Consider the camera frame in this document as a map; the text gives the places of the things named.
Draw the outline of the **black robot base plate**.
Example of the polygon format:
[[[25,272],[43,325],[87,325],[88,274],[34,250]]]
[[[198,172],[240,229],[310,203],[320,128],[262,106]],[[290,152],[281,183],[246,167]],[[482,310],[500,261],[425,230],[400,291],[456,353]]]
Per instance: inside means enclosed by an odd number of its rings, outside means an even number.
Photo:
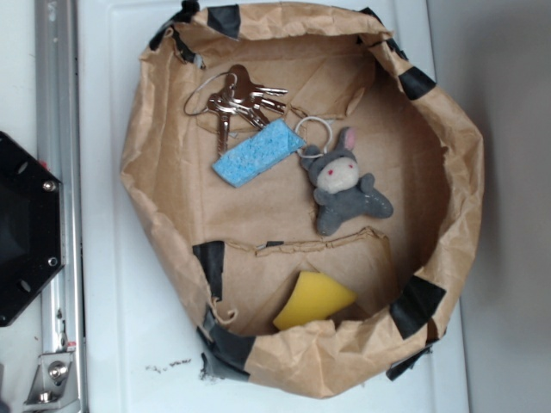
[[[63,268],[61,182],[1,134],[1,325],[10,326]]]

